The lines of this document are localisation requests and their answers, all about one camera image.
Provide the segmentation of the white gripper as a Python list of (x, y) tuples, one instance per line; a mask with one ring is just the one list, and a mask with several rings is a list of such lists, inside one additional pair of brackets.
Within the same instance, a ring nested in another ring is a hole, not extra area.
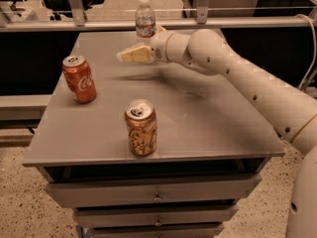
[(157, 33), (151, 38), (150, 46), (138, 43), (118, 52), (116, 57), (118, 61), (121, 62), (150, 63), (154, 59), (168, 62), (166, 45), (171, 35), (172, 32), (167, 31), (166, 28), (161, 25), (157, 25)]

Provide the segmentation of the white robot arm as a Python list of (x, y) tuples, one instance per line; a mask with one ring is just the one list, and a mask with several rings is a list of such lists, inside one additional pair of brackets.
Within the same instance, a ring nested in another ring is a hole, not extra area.
[(120, 61), (175, 62), (202, 74), (223, 75), (276, 132), (304, 155), (294, 183), (285, 238), (317, 238), (317, 100), (236, 54), (223, 35), (202, 29), (162, 30), (146, 46), (117, 53)]

